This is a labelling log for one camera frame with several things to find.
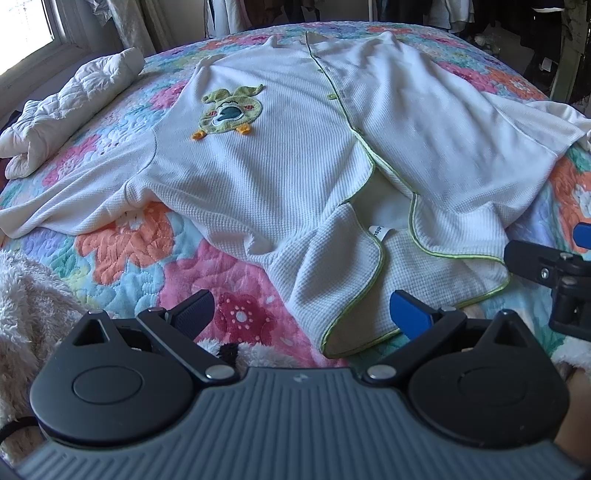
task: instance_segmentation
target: orange flower pattern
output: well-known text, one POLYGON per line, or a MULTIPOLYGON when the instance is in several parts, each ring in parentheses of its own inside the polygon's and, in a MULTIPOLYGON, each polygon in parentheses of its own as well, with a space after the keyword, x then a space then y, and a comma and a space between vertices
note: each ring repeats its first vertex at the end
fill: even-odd
POLYGON ((76 251, 87 256, 96 251, 93 280, 108 285, 118 280, 127 259, 139 268, 163 260, 173 251, 174 232, 162 203, 150 203, 143 212, 76 238, 76 251))

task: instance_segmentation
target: white baby onesie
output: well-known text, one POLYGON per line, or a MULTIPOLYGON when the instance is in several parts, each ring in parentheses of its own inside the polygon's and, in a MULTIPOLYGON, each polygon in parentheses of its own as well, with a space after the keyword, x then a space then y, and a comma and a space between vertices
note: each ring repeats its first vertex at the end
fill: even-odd
POLYGON ((202 60, 159 124, 0 228, 85 233, 161 201, 346 355, 394 331, 396 288, 434 307, 500 290, 504 229, 589 129, 567 106, 479 93, 391 34, 272 38, 202 60))

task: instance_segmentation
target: floral quilt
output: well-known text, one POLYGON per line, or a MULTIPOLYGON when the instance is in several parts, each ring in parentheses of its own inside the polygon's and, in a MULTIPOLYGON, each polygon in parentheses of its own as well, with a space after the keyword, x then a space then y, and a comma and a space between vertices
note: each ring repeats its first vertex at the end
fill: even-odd
MULTIPOLYGON (((392 31, 397 39, 426 53, 480 91, 520 101, 544 99, 534 86, 497 59, 432 28, 327 22, 230 35, 149 58, 139 79, 80 129, 52 160, 26 179, 10 181, 0 194, 0 207, 26 202, 76 168, 156 124, 178 98, 201 58, 262 44, 271 35, 280 43, 289 43, 305 31, 337 38, 364 38, 392 31)), ((573 147, 559 161, 536 202, 510 228, 510 236, 586 255, 586 251, 574 247, 571 238, 574 225, 591 217, 590 190, 591 157, 573 147)), ((202 336, 273 345, 304 366, 345 363, 328 360, 311 347, 262 270, 211 247, 190 221, 160 203, 129 212, 87 235, 73 237, 38 228, 22 238, 7 239, 4 248, 19 249, 40 260, 82 302, 119 317, 133 316, 155 305, 172 307, 206 288, 215 296, 216 310, 202 336)), ((502 294, 469 310, 473 316, 492 317, 500 308, 515 309, 552 353, 563 338, 547 326, 550 307, 548 290, 513 279, 502 294)), ((348 361, 367 364, 405 341, 403 336, 394 337, 348 361)))

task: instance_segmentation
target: metal rivet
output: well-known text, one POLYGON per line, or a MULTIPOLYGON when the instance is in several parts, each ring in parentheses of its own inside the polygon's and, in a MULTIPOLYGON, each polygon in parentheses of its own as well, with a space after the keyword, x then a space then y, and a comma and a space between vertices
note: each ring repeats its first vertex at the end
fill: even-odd
POLYGON ((234 376, 234 369, 230 365, 212 365, 205 370, 205 376, 211 380, 227 380, 234 376))
POLYGON ((373 380, 388 380, 396 376, 396 369, 390 365, 378 364, 368 368, 368 377, 373 380))

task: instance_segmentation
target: white puffy garment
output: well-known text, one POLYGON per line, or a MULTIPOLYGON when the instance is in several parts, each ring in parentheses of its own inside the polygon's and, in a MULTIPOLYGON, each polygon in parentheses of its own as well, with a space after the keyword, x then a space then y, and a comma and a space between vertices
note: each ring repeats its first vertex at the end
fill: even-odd
POLYGON ((29 100, 20 118, 0 135, 0 158, 10 158, 9 180, 29 176, 76 130, 125 90, 144 68, 137 48, 92 60, 45 100, 29 100))

